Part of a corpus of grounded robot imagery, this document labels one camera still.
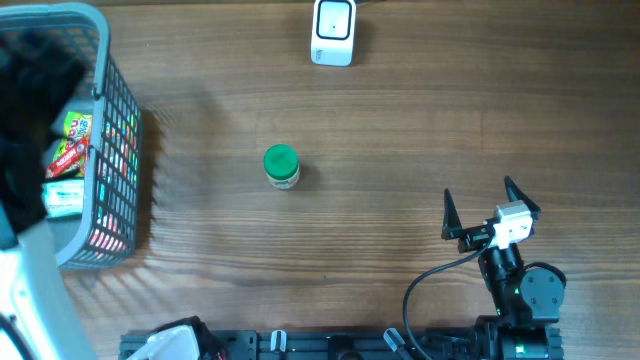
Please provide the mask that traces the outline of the green Haribo gummy bag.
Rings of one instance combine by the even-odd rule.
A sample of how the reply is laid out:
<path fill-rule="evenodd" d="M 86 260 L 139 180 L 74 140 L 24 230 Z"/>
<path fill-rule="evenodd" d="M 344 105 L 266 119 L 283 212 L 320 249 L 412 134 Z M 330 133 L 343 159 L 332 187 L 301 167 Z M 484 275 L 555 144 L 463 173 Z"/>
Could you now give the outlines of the green Haribo gummy bag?
<path fill-rule="evenodd" d="M 91 138 L 92 116 L 79 112 L 68 112 L 64 120 L 63 139 L 79 138 L 86 136 Z"/>

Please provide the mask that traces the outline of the green lid jar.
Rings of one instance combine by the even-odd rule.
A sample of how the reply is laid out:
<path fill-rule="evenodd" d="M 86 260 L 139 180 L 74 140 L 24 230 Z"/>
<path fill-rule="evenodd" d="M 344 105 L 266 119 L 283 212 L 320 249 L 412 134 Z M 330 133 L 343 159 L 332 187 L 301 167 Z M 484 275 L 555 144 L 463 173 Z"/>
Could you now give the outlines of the green lid jar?
<path fill-rule="evenodd" d="M 280 190 L 292 188 L 300 178 L 298 154 L 287 144 L 271 146 L 264 154 L 263 166 L 271 185 Z"/>

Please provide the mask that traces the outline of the red Nescafe coffee stick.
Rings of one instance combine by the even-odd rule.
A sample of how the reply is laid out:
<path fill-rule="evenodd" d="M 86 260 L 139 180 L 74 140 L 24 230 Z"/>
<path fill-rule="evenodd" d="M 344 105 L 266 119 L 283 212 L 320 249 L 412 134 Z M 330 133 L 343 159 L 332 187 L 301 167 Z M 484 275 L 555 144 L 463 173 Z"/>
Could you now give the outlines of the red Nescafe coffee stick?
<path fill-rule="evenodd" d="M 63 139 L 54 153 L 51 164 L 46 168 L 47 178 L 55 178 L 75 172 L 75 177 L 85 174 L 86 151 L 90 145 L 89 138 Z"/>

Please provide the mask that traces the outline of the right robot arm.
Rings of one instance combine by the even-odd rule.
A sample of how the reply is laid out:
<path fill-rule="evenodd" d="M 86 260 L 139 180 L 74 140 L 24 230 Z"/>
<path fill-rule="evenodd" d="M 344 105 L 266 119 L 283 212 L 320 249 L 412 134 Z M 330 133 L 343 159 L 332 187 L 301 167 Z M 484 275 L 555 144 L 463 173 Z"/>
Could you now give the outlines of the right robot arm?
<path fill-rule="evenodd" d="M 523 261 L 518 244 L 533 236 L 541 209 L 510 177 L 504 185 L 507 202 L 481 225 L 467 228 L 451 193 L 444 192 L 442 238 L 457 240 L 460 253 L 477 255 L 496 311 L 478 317 L 469 329 L 465 354 L 471 359 L 562 359 L 562 338 L 554 325 L 567 278 L 548 263 Z"/>

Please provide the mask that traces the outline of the teal tissue wipes pack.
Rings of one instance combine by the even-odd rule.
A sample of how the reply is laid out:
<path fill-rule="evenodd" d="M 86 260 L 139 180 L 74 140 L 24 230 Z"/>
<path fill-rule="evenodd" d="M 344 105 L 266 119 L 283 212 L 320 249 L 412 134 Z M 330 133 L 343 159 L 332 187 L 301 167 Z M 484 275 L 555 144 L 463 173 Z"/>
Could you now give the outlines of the teal tissue wipes pack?
<path fill-rule="evenodd" d="M 81 215 L 84 204 L 84 180 L 76 178 L 45 183 L 43 202 L 48 218 Z"/>

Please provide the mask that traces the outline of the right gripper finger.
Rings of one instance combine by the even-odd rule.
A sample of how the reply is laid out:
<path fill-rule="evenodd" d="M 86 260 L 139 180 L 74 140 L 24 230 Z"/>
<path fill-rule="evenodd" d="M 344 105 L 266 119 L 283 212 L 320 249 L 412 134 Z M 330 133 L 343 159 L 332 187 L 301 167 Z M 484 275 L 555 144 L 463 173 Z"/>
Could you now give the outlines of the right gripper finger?
<path fill-rule="evenodd" d="M 516 185 L 516 183 L 511 179 L 510 176 L 506 176 L 504 178 L 504 185 L 507 197 L 510 202 L 523 201 L 531 212 L 531 217 L 533 219 L 539 218 L 539 215 L 541 213 L 540 207 L 520 190 L 520 188 Z"/>
<path fill-rule="evenodd" d="M 458 239 L 463 234 L 463 227 L 455 207 L 455 203 L 448 189 L 444 190 L 444 217 L 442 224 L 442 239 Z"/>

